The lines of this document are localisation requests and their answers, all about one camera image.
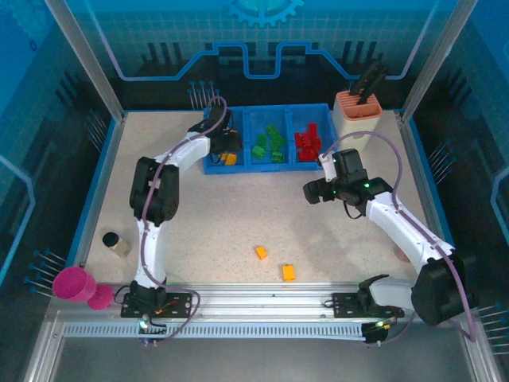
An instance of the small orange cube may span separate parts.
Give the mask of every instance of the small orange cube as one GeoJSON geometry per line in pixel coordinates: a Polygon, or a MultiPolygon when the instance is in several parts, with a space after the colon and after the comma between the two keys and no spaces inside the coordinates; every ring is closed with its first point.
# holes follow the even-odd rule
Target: small orange cube
{"type": "Polygon", "coordinates": [[[225,166],[234,166],[237,163],[237,154],[228,154],[226,157],[225,166]]]}
{"type": "Polygon", "coordinates": [[[293,269],[293,265],[283,265],[283,281],[295,281],[295,270],[293,269]]]}
{"type": "Polygon", "coordinates": [[[267,250],[264,247],[256,247],[256,254],[260,260],[263,260],[267,257],[267,250]]]}

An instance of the speckled white tabletop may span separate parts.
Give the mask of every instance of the speckled white tabletop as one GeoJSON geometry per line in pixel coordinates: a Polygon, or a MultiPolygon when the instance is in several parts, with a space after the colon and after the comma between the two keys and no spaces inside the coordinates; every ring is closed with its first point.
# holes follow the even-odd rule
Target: speckled white tabletop
{"type": "MultiPolygon", "coordinates": [[[[136,162],[178,143],[197,111],[130,112],[95,228],[86,269],[102,283],[128,283],[138,263],[138,230],[129,195],[136,162]],[[117,232],[132,246],[119,258],[103,245],[103,234],[117,232]]],[[[399,197],[424,220],[394,113],[386,111],[376,130],[402,152],[404,174],[399,197]]],[[[390,147],[371,138],[362,153],[370,177],[393,183],[397,162],[390,147]]],[[[297,282],[360,281],[381,273],[415,277],[394,256],[394,244],[367,218],[350,220],[341,202],[309,205],[302,186],[321,172],[204,175],[197,163],[181,175],[180,207],[163,232],[169,281],[191,283],[267,283],[282,281],[281,266],[295,267],[297,282]],[[254,248],[264,246],[266,259],[254,248]]]]}

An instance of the pink container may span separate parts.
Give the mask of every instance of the pink container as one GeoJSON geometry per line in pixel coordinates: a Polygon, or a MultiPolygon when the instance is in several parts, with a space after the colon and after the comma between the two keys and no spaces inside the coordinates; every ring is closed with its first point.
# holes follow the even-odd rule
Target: pink container
{"type": "Polygon", "coordinates": [[[80,267],[65,268],[53,281],[53,293],[63,300],[85,302],[97,289],[95,279],[80,267]]]}
{"type": "Polygon", "coordinates": [[[113,288],[107,284],[97,286],[95,294],[87,301],[90,309],[103,310],[106,309],[113,301],[113,288]]]}

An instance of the green block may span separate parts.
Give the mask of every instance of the green block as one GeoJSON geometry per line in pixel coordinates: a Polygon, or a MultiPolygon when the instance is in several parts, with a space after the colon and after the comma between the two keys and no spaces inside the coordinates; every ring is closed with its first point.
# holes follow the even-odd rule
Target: green block
{"type": "Polygon", "coordinates": [[[272,150],[279,151],[281,149],[281,146],[285,144],[285,140],[281,138],[280,136],[277,136],[276,138],[272,138],[272,141],[270,141],[270,145],[272,147],[272,150]]]}
{"type": "Polygon", "coordinates": [[[258,143],[258,146],[265,149],[267,146],[267,136],[265,134],[259,134],[257,143],[258,143]]]}
{"type": "Polygon", "coordinates": [[[281,136],[279,135],[278,133],[278,129],[276,129],[276,126],[274,125],[268,125],[265,127],[265,132],[272,138],[276,138],[276,137],[280,137],[281,136]]]}
{"type": "Polygon", "coordinates": [[[283,153],[281,151],[272,151],[272,162],[283,163],[283,153]]]}
{"type": "Polygon", "coordinates": [[[255,146],[251,149],[251,153],[253,156],[257,159],[264,159],[265,158],[265,149],[260,146],[255,146]]]}

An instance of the gear logo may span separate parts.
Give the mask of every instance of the gear logo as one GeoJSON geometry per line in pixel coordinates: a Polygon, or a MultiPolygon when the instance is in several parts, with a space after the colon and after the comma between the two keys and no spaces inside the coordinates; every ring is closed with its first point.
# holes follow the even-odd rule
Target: gear logo
{"type": "Polygon", "coordinates": [[[23,32],[34,41],[40,39],[48,24],[44,0],[0,0],[0,10],[11,12],[23,32]]]}
{"type": "Polygon", "coordinates": [[[303,0],[229,0],[227,8],[230,15],[236,16],[240,22],[247,21],[249,26],[258,24],[276,26],[276,21],[286,22],[288,15],[295,15],[295,9],[303,6],[303,0]]]}

